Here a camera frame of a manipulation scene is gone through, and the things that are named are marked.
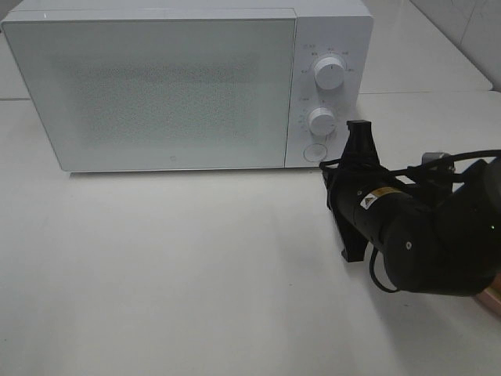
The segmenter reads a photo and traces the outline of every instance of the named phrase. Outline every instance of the microwave door window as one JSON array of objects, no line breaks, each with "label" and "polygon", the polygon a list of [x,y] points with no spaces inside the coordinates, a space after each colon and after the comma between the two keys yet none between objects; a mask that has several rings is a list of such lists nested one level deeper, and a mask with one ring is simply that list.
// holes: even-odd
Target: microwave door window
[{"label": "microwave door window", "polygon": [[67,171],[284,164],[294,20],[5,29]]}]

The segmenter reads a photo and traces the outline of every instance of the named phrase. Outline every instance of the warning label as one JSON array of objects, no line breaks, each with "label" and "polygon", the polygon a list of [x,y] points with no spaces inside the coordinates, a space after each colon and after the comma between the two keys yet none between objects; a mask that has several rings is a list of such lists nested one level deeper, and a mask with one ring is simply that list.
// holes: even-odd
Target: warning label
[{"label": "warning label", "polygon": [[391,186],[383,186],[381,188],[378,188],[376,190],[373,190],[371,193],[367,194],[362,201],[360,201],[360,206],[362,206],[364,209],[370,208],[370,205],[374,204],[374,202],[377,201],[378,198],[390,194],[390,193],[399,193],[401,192],[400,190],[397,190],[396,188],[393,188]]}]

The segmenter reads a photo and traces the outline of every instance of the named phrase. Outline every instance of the power knob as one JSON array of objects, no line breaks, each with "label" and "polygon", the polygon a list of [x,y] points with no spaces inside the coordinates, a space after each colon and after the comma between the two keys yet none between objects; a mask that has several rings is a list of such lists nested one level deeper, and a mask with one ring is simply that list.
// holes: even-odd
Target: power knob
[{"label": "power knob", "polygon": [[327,136],[336,128],[335,120],[334,114],[328,108],[315,108],[308,115],[308,127],[314,135]]},{"label": "power knob", "polygon": [[321,58],[313,67],[316,84],[324,90],[332,90],[344,81],[346,64],[340,56]]}]

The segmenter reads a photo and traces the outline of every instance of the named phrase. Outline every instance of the white microwave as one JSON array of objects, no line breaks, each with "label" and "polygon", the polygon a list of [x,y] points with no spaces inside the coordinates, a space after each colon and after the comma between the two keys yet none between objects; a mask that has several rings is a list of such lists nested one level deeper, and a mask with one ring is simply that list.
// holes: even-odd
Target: white microwave
[{"label": "white microwave", "polygon": [[359,0],[25,0],[2,21],[69,172],[339,157],[372,25]]}]

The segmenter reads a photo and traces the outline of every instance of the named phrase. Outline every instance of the table surface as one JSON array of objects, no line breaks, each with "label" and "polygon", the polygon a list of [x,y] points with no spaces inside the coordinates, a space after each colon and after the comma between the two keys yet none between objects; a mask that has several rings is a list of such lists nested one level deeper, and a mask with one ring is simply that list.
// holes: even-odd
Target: table surface
[{"label": "table surface", "polygon": [[[360,92],[490,90],[492,84],[409,0],[364,0],[374,16]],[[0,99],[28,98],[0,34]]]},{"label": "table surface", "polygon": [[[390,168],[501,143],[497,92],[358,111]],[[318,170],[69,175],[31,102],[0,114],[1,375],[499,374],[475,300],[386,295],[344,263]]]}]

